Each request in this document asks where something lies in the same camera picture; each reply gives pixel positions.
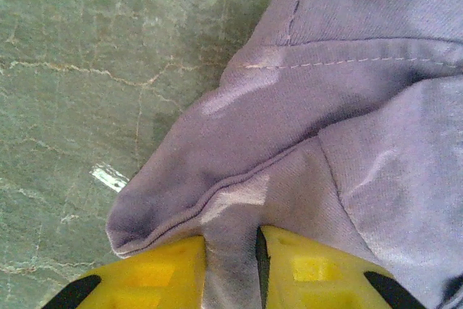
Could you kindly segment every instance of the lavender cloth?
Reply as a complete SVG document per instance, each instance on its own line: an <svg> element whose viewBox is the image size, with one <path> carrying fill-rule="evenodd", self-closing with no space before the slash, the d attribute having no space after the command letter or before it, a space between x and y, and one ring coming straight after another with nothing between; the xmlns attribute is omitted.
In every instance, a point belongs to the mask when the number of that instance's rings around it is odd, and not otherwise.
<svg viewBox="0 0 463 309"><path fill-rule="evenodd" d="M120 192L114 252L203 234L204 308L259 308L272 224L463 308L462 73L463 0L273 0Z"/></svg>

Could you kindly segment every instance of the marble floor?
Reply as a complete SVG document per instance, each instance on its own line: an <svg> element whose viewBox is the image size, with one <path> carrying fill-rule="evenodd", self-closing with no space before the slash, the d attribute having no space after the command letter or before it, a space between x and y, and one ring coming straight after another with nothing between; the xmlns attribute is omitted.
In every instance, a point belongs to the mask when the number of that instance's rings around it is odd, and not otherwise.
<svg viewBox="0 0 463 309"><path fill-rule="evenodd" d="M120 187L270 0L0 0L0 308L116 260Z"/></svg>

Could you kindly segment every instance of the yellow plastic object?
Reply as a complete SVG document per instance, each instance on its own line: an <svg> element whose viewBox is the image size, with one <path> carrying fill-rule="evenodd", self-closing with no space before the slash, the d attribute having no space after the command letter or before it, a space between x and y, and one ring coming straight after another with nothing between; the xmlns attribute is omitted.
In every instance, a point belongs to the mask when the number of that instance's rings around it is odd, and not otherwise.
<svg viewBox="0 0 463 309"><path fill-rule="evenodd" d="M205 278L203 237L93 269L101 283L78 309L199 309Z"/></svg>
<svg viewBox="0 0 463 309"><path fill-rule="evenodd" d="M392 275L361 258L272 226L266 309L391 309L363 273Z"/></svg>

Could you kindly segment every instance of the black plastic part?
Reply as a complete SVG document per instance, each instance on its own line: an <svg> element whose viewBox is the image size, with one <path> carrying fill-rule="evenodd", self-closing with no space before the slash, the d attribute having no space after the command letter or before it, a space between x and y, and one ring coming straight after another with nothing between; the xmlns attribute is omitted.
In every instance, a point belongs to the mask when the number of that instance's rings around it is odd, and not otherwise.
<svg viewBox="0 0 463 309"><path fill-rule="evenodd" d="M366 271L363 275L392 309L426 309L394 279L375 271Z"/></svg>
<svg viewBox="0 0 463 309"><path fill-rule="evenodd" d="M260 301L262 302L262 309L266 309L268 277L270 275L270 257L267 251L266 236L263 235L260 227L258 228L258 234L255 240L255 258L258 260Z"/></svg>
<svg viewBox="0 0 463 309"><path fill-rule="evenodd" d="M42 309L76 309L101 283L98 275L89 275L69 283Z"/></svg>

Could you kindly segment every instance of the stone floor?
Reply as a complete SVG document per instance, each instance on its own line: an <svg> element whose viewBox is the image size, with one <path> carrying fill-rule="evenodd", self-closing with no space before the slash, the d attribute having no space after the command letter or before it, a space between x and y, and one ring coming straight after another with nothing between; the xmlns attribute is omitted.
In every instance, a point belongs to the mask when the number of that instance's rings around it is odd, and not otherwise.
<svg viewBox="0 0 463 309"><path fill-rule="evenodd" d="M269 1L0 0L1 309L116 260L117 191Z"/></svg>

